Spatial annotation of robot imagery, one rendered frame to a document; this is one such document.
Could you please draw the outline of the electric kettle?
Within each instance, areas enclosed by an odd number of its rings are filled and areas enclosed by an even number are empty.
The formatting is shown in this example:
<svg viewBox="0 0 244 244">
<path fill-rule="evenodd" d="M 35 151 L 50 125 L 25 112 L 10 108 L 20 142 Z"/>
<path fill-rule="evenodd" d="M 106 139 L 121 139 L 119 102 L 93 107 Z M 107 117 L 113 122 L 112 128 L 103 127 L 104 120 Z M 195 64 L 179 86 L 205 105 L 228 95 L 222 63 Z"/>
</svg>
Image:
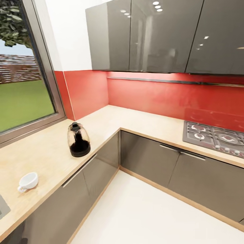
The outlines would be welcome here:
<svg viewBox="0 0 244 244">
<path fill-rule="evenodd" d="M 68 145 L 71 155 L 79 158 L 87 155 L 91 149 L 88 134 L 78 122 L 72 122 L 68 127 Z"/>
</svg>

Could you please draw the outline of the coffee cup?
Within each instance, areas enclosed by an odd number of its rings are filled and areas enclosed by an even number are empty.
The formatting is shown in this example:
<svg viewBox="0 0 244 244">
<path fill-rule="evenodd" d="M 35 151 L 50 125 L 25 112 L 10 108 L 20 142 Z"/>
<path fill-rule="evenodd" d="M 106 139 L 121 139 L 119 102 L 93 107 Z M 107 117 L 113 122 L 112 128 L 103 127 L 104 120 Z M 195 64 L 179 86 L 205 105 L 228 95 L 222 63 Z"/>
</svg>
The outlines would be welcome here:
<svg viewBox="0 0 244 244">
<path fill-rule="evenodd" d="M 38 174 L 35 172 L 28 173 L 19 181 L 19 192 L 24 192 L 27 189 L 35 187 L 38 183 Z"/>
</svg>

